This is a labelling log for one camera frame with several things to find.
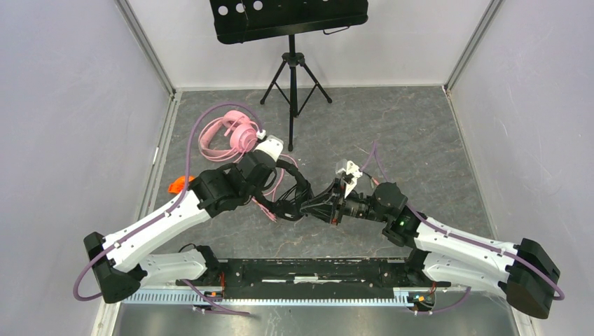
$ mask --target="tripod stand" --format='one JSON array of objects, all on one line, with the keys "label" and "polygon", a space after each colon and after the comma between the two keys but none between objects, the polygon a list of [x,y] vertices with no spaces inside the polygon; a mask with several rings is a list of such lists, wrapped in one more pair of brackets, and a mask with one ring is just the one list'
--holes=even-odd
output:
[{"label": "tripod stand", "polygon": [[[289,65],[289,68],[291,70],[291,87],[289,89],[289,98],[286,97],[286,94],[282,91],[282,89],[280,88],[280,86],[277,83],[277,79],[280,76],[280,73],[284,69],[284,66],[287,64]],[[311,79],[314,81],[314,87],[311,89],[310,93],[308,94],[308,97],[305,98],[303,105],[301,105],[301,107],[299,109],[297,109],[297,107],[298,107],[298,104],[297,104],[297,70],[296,70],[297,65],[301,65],[307,71],[308,75],[310,75]],[[288,149],[289,149],[289,152],[291,152],[291,151],[293,151],[293,120],[294,120],[294,118],[297,118],[301,114],[301,111],[307,104],[308,100],[310,100],[310,97],[312,96],[312,93],[314,93],[315,89],[319,88],[319,90],[322,92],[324,97],[326,97],[326,100],[328,101],[328,103],[332,103],[332,99],[330,98],[330,96],[328,96],[326,91],[324,91],[324,88],[319,84],[319,82],[317,81],[317,78],[315,78],[314,74],[312,73],[312,71],[310,70],[308,65],[305,63],[305,56],[303,56],[303,53],[295,52],[295,35],[289,35],[289,52],[282,54],[282,63],[280,64],[280,68],[278,69],[277,73],[275,74],[275,77],[272,79],[272,82],[268,86],[268,89],[266,90],[264,97],[262,97],[260,104],[264,105],[264,103],[266,101],[266,97],[268,97],[268,94],[272,90],[272,87],[275,85],[279,89],[282,96],[285,98],[286,102],[289,103],[289,146],[288,146]]]}]

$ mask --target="headphone ear cup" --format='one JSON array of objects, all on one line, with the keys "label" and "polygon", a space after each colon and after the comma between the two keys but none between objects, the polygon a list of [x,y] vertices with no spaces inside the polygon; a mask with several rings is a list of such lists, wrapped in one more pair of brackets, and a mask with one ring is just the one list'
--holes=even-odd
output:
[{"label": "headphone ear cup", "polygon": [[231,148],[237,149],[240,153],[245,153],[256,145],[257,140],[256,130],[251,124],[247,123],[237,126],[233,134],[231,134],[229,142]]}]

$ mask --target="metal frame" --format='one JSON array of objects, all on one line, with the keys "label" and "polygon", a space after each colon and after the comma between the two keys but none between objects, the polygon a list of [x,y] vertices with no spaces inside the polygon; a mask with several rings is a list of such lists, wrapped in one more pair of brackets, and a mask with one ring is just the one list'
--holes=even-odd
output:
[{"label": "metal frame", "polygon": [[[481,199],[481,206],[483,207],[483,210],[484,210],[485,214],[487,215],[487,223],[489,224],[489,231],[491,232],[493,239],[499,239],[497,230],[495,229],[495,227],[493,225],[493,218],[491,216],[491,213],[487,210],[487,207],[486,207],[483,188],[481,187],[481,184],[478,182],[478,177],[476,175],[476,170],[475,170],[474,164],[472,163],[472,159],[471,159],[470,153],[468,151],[468,147],[464,142],[464,135],[463,135],[462,129],[460,128],[460,122],[458,121],[458,118],[456,118],[456,111],[454,109],[454,105],[452,104],[452,97],[450,95],[450,91],[446,89],[445,85],[443,86],[443,91],[445,93],[445,97],[448,100],[448,104],[450,105],[450,110],[452,111],[452,114],[454,116],[454,121],[456,122],[458,134],[460,136],[460,140],[462,141],[462,147],[464,149],[464,154],[466,154],[466,159],[470,165],[470,170],[471,170],[472,176],[474,178],[474,181],[476,183],[476,188],[478,189],[478,194]],[[510,309],[511,309],[510,318],[513,319],[514,322],[516,323],[516,327],[518,329],[519,336],[542,335],[542,333],[540,332],[540,329],[539,329],[538,320],[518,311],[517,309],[515,309],[513,307],[510,307]]]},{"label": "metal frame", "polygon": [[458,63],[456,63],[456,66],[454,66],[454,70],[450,74],[448,81],[445,82],[445,85],[443,86],[446,92],[452,90],[452,88],[458,81],[458,78],[460,78],[460,74],[462,73],[462,71],[468,64],[468,61],[474,54],[476,46],[478,46],[478,44],[483,39],[483,36],[485,35],[487,28],[491,24],[495,14],[497,14],[497,11],[499,10],[499,7],[503,3],[503,1],[504,0],[491,0],[489,6],[487,6],[487,9],[485,10],[481,18],[481,21],[478,22],[478,26],[476,26],[476,28],[474,29],[474,33],[472,33],[470,41],[468,42],[466,48],[464,49],[464,52],[462,52],[462,55],[458,59]]},{"label": "metal frame", "polygon": [[144,51],[146,58],[148,58],[149,62],[157,72],[157,76],[159,77],[161,84],[163,85],[165,90],[170,94],[170,96],[173,97],[173,95],[175,95],[175,87],[169,79],[169,76],[167,76],[167,72],[165,71],[163,65],[159,61],[159,57],[157,57],[157,54],[153,49],[153,46],[151,45],[149,38],[144,33],[144,30],[142,29],[142,26],[140,25],[140,22],[138,21],[136,14],[134,14],[134,10],[132,9],[130,3],[128,2],[128,0],[116,0],[116,4],[120,8],[120,12],[126,20],[128,27],[134,34],[134,37],[138,41],[140,48],[142,49],[142,51]]},{"label": "metal frame", "polygon": [[[161,175],[163,174],[167,151],[171,142],[171,135],[173,133],[173,126],[175,125],[175,118],[177,116],[181,94],[181,92],[176,93],[167,108],[167,115],[165,116],[165,121],[161,127],[159,142],[153,159],[153,166],[147,176],[146,189],[142,201],[135,213],[135,218],[137,219],[145,217],[147,214],[151,213],[155,207],[157,191],[161,181]],[[95,317],[95,322],[92,326],[91,336],[112,336],[113,329],[116,327],[116,320],[118,318],[120,306],[121,302],[107,304],[105,301],[101,300]]]}]

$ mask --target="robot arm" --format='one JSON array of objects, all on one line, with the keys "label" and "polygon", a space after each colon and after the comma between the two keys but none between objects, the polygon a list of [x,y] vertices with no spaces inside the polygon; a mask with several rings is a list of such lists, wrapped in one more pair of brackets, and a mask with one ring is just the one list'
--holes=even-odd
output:
[{"label": "robot arm", "polygon": [[513,258],[528,261],[557,284],[560,271],[538,243],[524,239],[517,245],[486,239],[415,214],[395,183],[379,184],[370,196],[356,194],[352,190],[361,175],[351,161],[339,162],[336,173],[323,193],[302,204],[303,213],[334,225],[343,216],[385,223],[382,233],[388,240],[413,249],[407,263],[421,280],[471,286],[506,298],[530,316],[548,316],[554,289]]},{"label": "robot arm", "polygon": [[[105,302],[121,301],[149,284],[200,277],[207,269],[207,262],[197,250],[165,255],[150,253],[188,228],[245,205],[254,195],[261,195],[281,152],[282,141],[269,136],[237,164],[203,171],[190,182],[187,192],[131,226],[107,236],[97,232],[89,234],[84,243],[91,260],[115,246],[92,268]],[[169,210],[172,204],[178,205]],[[122,244],[118,243],[129,232],[158,216],[163,218]]]},{"label": "robot arm", "polygon": [[[388,240],[413,249],[406,262],[406,277],[414,286],[433,281],[440,286],[471,286],[506,298],[510,305],[530,316],[548,316],[553,288],[513,258],[527,260],[557,284],[559,269],[538,243],[524,239],[515,245],[449,227],[416,213],[395,183],[379,184],[372,195],[357,194],[354,188],[362,173],[347,160],[338,163],[334,182],[314,197],[297,167],[279,160],[281,151],[282,141],[269,136],[237,164],[203,171],[185,193],[130,227],[105,237],[96,232],[89,234],[84,239],[89,258],[106,253],[92,267],[105,302],[119,302],[149,284],[216,277],[216,258],[209,248],[199,246],[165,255],[150,253],[184,230],[245,205],[254,197],[270,212],[289,221],[311,215],[334,225],[343,216],[385,223],[382,233]],[[295,178],[294,197],[271,202],[262,191],[277,167]],[[160,216],[154,225],[122,239]]]}]

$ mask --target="black sheet stand panel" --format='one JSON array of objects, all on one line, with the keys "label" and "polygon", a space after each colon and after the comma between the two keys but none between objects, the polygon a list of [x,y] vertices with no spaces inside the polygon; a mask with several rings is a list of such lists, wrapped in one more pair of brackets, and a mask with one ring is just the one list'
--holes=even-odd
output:
[{"label": "black sheet stand panel", "polygon": [[[296,52],[295,34],[345,27],[345,29],[367,22],[367,0],[210,0],[214,16],[217,39],[224,44],[244,43],[277,36],[289,36],[289,52],[282,55],[282,63],[268,86],[260,104],[276,86],[289,103],[289,151],[293,150],[293,120],[297,118],[316,88],[332,99],[319,84],[305,63],[305,56]],[[277,79],[286,65],[289,65],[291,85],[289,97],[282,91]],[[301,66],[314,82],[301,107],[297,102],[297,71]]]}]

